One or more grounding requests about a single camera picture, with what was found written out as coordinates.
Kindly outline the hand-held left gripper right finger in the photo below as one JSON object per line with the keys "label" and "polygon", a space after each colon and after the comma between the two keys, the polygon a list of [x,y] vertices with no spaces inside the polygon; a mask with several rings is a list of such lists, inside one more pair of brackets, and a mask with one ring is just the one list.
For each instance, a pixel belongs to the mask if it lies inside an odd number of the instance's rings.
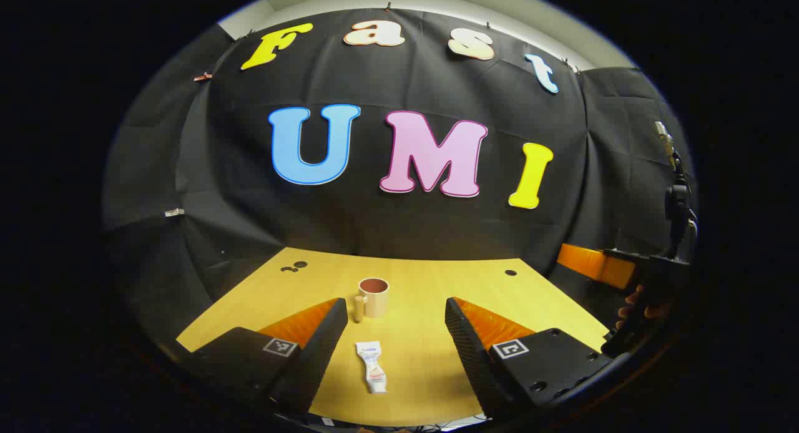
{"label": "hand-held left gripper right finger", "polygon": [[472,391],[491,421],[540,416],[584,402],[629,353],[599,353],[559,328],[532,333],[464,299],[445,303],[445,323]]}

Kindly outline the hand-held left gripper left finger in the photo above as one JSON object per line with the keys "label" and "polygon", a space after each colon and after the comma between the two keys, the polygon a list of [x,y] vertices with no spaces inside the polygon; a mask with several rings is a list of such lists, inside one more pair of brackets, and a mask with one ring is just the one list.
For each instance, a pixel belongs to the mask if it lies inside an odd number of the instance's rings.
{"label": "hand-held left gripper left finger", "polygon": [[178,336],[178,367],[203,389],[250,416],[301,418],[311,409],[348,325],[343,298],[266,321],[237,321]]}

